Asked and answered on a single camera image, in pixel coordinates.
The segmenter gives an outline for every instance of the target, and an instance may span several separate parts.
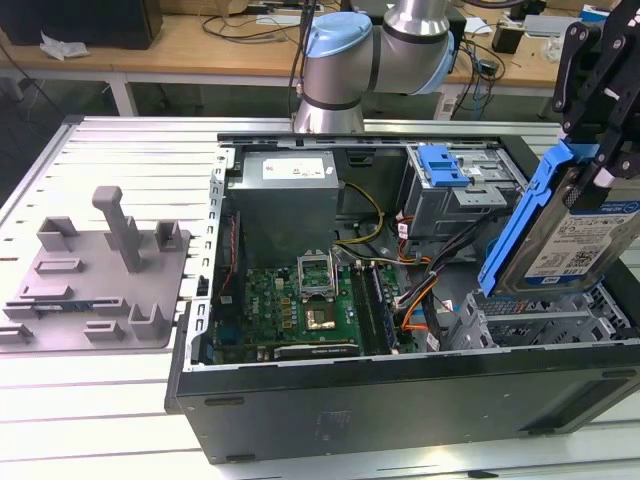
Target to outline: white table leg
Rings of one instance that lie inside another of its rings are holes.
[[[433,114],[434,120],[451,120],[453,109],[456,107],[458,97],[460,96],[460,87],[456,85],[442,85],[438,92],[440,98],[436,106],[436,112]]]
[[[0,87],[14,102],[21,102],[24,98],[22,89],[15,78],[0,78]]]
[[[120,116],[138,116],[138,108],[136,107],[136,101],[133,98],[131,84],[124,80],[109,80],[109,85],[111,86],[111,93],[116,101],[116,107],[118,107],[118,113]]]

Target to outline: yellow wire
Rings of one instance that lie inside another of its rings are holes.
[[[380,234],[380,232],[382,231],[382,227],[384,226],[384,212],[382,211],[380,206],[376,203],[376,201],[373,199],[373,197],[369,195],[367,192],[365,192],[361,187],[359,187],[355,183],[349,183],[349,182],[345,182],[345,185],[355,188],[362,195],[364,195],[364,197],[367,200],[371,202],[371,204],[375,207],[376,211],[378,212],[378,225],[376,226],[376,229],[373,231],[373,233],[369,235],[365,235],[364,237],[359,237],[359,238],[350,238],[348,240],[336,240],[335,243],[338,245],[353,245],[357,243],[366,243],[369,240],[373,240]]]

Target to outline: orange wire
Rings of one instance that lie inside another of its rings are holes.
[[[429,330],[429,327],[426,324],[409,325],[409,320],[411,320],[411,315],[413,314],[413,311],[416,309],[420,301],[425,297],[427,293],[431,291],[436,283],[438,283],[437,278],[434,282],[431,283],[431,285],[424,289],[422,293],[418,295],[418,298],[416,298],[415,301],[411,304],[409,310],[407,310],[407,313],[404,316],[404,320],[402,321],[402,326],[400,327],[402,331],[406,332],[407,330]]]
[[[407,223],[410,222],[411,220],[413,220],[413,215],[409,215],[408,217],[403,218],[402,220],[398,220],[398,223]],[[401,262],[407,262],[407,263],[414,263],[415,262],[415,258],[411,258],[411,257],[407,257],[403,251],[404,251],[404,247],[407,244],[407,240],[406,239],[402,239],[400,240],[400,244],[398,245],[398,260],[400,260]],[[421,262],[430,262],[431,258],[429,257],[422,257],[420,259]]]

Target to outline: ram slot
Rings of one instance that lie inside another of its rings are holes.
[[[360,326],[362,351],[365,355],[376,355],[378,353],[378,342],[376,341],[376,332],[373,326],[373,315],[367,299],[364,273],[358,267],[351,267],[351,289]]]

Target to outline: hard drive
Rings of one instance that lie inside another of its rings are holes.
[[[637,179],[616,179],[597,209],[569,210],[564,205],[583,165],[563,144],[545,155],[521,200],[527,205],[518,205],[480,273],[487,296],[539,298],[587,291],[638,237]],[[545,185],[541,170],[546,170]],[[516,235],[518,224],[524,227]]]

